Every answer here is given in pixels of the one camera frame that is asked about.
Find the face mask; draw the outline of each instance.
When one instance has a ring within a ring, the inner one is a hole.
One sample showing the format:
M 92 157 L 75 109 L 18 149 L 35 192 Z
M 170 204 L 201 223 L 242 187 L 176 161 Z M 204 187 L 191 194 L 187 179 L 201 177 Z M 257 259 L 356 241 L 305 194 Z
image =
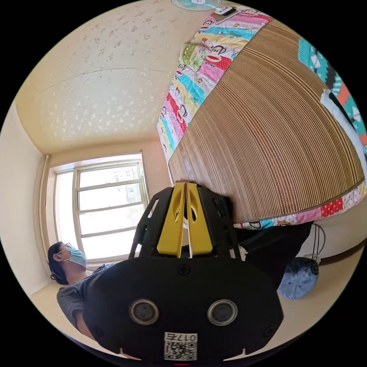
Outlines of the face mask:
M 71 247 L 67 247 L 65 248 L 63 251 L 69 251 L 70 252 L 70 259 L 66 259 L 64 261 L 71 261 L 73 263 L 79 264 L 85 268 L 87 268 L 87 259 L 84 256 L 83 252 L 76 250 L 74 248 Z

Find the cable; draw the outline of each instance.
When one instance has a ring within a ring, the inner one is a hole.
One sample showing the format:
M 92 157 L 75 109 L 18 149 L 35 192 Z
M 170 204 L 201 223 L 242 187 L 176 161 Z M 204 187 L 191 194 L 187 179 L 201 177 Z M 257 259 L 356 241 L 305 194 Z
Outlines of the cable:
M 315 254 L 315 247 L 316 247 L 316 233 L 318 234 L 318 238 L 317 238 L 317 251 L 316 251 L 316 256 L 318 256 L 320 254 L 320 252 L 324 249 L 324 246 L 325 246 L 325 242 L 326 242 L 326 234 L 325 234 L 325 231 L 324 229 L 319 226 L 318 224 L 316 223 L 313 223 L 312 224 L 313 226 L 315 226 L 315 238 L 314 238 L 314 241 L 313 241 L 313 254 Z M 319 251 L 319 244 L 320 244 L 320 230 L 322 231 L 323 235 L 324 235 L 324 242 L 322 244 L 322 247 L 321 247 L 321 250 Z

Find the yellow plastic part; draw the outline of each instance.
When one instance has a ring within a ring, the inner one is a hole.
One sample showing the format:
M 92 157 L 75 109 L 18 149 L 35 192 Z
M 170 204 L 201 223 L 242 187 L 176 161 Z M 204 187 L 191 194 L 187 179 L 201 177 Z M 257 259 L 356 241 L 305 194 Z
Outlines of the yellow plastic part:
M 184 225 L 185 183 L 177 183 L 164 221 L 157 250 L 164 255 L 181 256 L 182 228 Z
M 190 254 L 191 256 L 210 254 L 213 245 L 195 183 L 186 183 L 186 201 Z M 194 210 L 195 221 L 193 221 L 191 209 Z

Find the gray shirt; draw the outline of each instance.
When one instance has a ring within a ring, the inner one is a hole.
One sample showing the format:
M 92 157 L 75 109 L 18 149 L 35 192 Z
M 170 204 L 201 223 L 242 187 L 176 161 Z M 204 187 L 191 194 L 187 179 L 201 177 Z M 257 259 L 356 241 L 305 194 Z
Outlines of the gray shirt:
M 111 265 L 102 265 L 85 279 L 65 287 L 61 287 L 57 293 L 57 302 L 66 318 L 77 329 L 75 312 L 84 310 L 84 301 L 87 298 L 89 289 L 94 282 L 103 274 L 104 270 Z

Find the woman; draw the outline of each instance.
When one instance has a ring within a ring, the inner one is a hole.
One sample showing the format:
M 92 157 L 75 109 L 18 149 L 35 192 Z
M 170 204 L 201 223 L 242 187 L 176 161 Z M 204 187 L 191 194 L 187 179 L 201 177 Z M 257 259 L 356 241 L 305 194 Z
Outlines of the woman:
M 65 285 L 57 293 L 62 312 L 79 332 L 95 340 L 83 320 L 84 300 L 96 279 L 111 265 L 103 264 L 95 271 L 88 271 L 84 254 L 63 242 L 53 244 L 47 256 L 51 279 Z M 127 358 L 138 359 L 124 354 L 122 350 L 120 353 Z

